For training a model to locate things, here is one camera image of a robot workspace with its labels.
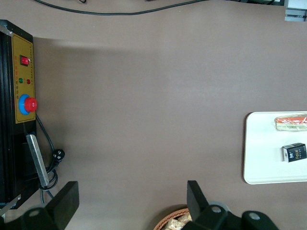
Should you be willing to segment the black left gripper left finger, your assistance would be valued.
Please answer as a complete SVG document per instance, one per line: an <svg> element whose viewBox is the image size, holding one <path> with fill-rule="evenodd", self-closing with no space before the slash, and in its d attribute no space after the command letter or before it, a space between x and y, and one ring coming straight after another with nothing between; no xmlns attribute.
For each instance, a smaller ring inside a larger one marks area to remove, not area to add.
<svg viewBox="0 0 307 230"><path fill-rule="evenodd" d="M64 230L79 207L79 184L69 181L44 207L36 207L21 217L23 230Z"/></svg>

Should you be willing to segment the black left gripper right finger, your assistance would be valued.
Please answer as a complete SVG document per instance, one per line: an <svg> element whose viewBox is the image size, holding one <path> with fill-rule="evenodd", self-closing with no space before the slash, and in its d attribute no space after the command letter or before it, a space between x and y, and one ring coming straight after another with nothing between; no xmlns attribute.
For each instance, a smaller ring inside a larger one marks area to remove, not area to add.
<svg viewBox="0 0 307 230"><path fill-rule="evenodd" d="M221 202L208 202L197 181L187 182L187 207L192 221L186 230L239 230L240 218Z"/></svg>

